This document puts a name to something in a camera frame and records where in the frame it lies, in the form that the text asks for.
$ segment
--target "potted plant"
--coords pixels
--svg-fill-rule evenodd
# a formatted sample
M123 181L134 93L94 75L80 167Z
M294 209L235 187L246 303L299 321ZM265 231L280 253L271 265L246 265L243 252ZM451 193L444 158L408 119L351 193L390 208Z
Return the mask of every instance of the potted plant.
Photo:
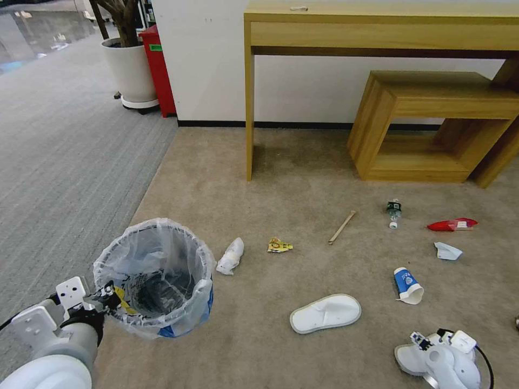
M105 39L101 45L121 93L123 105L134 109L158 105L148 59L135 29L137 0L95 2L110 13L119 31L119 38Z

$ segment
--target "paper cup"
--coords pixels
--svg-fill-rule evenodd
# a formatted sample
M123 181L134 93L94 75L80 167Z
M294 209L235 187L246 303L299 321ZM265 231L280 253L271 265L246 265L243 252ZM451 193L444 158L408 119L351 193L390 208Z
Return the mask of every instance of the paper cup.
M423 288L405 267L399 267L393 274L400 294L400 301L416 305L422 301Z

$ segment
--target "wooden table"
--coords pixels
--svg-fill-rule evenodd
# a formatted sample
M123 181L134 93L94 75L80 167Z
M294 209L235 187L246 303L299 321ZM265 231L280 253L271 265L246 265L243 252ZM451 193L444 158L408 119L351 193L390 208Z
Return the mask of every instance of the wooden table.
M494 82L519 91L519 4L252 1L244 13L244 38L249 181L255 55L504 58ZM446 120L444 128L467 124L456 120ZM472 177L488 186L518 151L516 119Z

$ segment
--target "plastic bottle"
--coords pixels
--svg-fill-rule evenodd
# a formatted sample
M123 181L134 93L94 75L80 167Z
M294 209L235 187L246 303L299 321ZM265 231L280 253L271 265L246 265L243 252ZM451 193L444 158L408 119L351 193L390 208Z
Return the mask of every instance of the plastic bottle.
M243 241L242 238L236 238L230 245L227 247L225 254L218 261L218 265L216 266L216 270L221 274L226 274L227 276L232 276L234 269L239 264L239 259L243 255Z
M395 230L398 228L398 219L402 216L402 205L398 201L398 199L393 199L388 202L388 206L386 208L389 218L391 222L389 223L389 228Z

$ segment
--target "carpet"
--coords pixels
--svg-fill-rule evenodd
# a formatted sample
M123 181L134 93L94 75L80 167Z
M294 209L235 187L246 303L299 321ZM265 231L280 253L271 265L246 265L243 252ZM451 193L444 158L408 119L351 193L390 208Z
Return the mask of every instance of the carpet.
M0 318L92 263L130 223L171 143L176 119L142 116L88 37L0 77ZM29 349L0 333L0 380Z
M474 183L360 181L347 132L256 129L252 182L243 129L181 128L132 223L169 217L220 258L240 236L234 276L214 275L209 321L177 339L141 339L109 321L95 364L97 389L427 388L397 366L412 331L462 329L489 357L496 387L519 381L519 161L486 190ZM402 202L397 230L385 205ZM333 246L328 239L358 213ZM473 231L432 232L456 217ZM271 237L294 245L267 253ZM433 242L464 251L436 258ZM425 289L417 306L396 301L393 270L406 266ZM362 305L353 325L295 333L290 313L333 293ZM483 388L488 372L478 358Z

